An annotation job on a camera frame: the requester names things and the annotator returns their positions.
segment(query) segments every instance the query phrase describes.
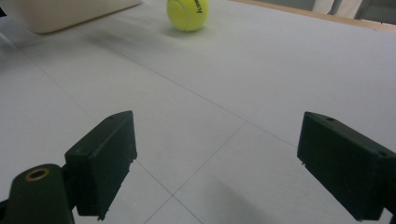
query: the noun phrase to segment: yellow tennis ball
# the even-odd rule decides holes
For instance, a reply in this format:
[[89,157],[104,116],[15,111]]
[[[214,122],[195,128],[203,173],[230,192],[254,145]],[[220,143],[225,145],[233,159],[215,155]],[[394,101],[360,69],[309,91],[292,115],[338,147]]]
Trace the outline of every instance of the yellow tennis ball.
[[207,0],[168,0],[166,12],[169,21],[180,31],[201,28],[207,17]]

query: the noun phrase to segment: white tabletop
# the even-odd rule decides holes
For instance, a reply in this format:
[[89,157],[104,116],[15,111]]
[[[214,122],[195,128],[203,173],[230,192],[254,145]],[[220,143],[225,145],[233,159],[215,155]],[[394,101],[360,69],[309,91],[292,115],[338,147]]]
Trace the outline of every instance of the white tabletop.
[[0,19],[0,200],[131,109],[138,159],[104,223],[356,223],[296,147],[313,111],[396,150],[396,34],[226,0],[185,34],[165,5],[52,35]]

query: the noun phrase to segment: white container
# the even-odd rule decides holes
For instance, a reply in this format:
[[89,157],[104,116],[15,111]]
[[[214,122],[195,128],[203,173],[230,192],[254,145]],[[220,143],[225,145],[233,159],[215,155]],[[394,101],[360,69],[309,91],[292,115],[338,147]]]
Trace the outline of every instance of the white container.
[[29,30],[44,34],[140,2],[141,0],[0,0],[0,8]]

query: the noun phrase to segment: wooden edge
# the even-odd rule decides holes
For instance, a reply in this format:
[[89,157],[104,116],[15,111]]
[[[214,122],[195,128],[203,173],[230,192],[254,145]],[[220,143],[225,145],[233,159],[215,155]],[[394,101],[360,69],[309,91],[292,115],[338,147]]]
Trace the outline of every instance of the wooden edge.
[[373,30],[381,30],[381,31],[388,31],[392,33],[396,33],[396,25],[390,25],[390,24],[382,24],[379,22],[375,21],[358,21],[358,20],[353,20],[349,18],[344,18],[344,17],[338,17],[338,16],[333,16],[333,15],[327,15],[327,14],[322,14],[318,12],[313,12],[313,11],[307,11],[307,10],[302,10],[298,8],[293,8],[293,7],[282,7],[274,4],[269,4],[269,3],[264,3],[264,2],[258,2],[258,1],[253,1],[253,0],[230,0],[233,2],[238,2],[238,3],[245,3],[253,6],[258,6],[258,7],[268,7],[280,11],[286,11],[294,14],[300,14],[300,15],[305,15],[325,21],[335,21],[335,22],[340,22],[348,25],[354,25],[354,26],[359,26],[359,27],[365,27]]

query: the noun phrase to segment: white table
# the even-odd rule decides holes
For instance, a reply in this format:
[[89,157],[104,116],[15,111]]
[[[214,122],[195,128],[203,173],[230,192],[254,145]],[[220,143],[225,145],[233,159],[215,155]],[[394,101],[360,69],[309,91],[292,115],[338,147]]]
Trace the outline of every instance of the white table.
[[396,34],[225,0],[184,34],[165,4],[52,35],[0,19],[0,200],[132,109],[138,159],[104,223],[356,223],[296,146],[313,111],[396,149]]

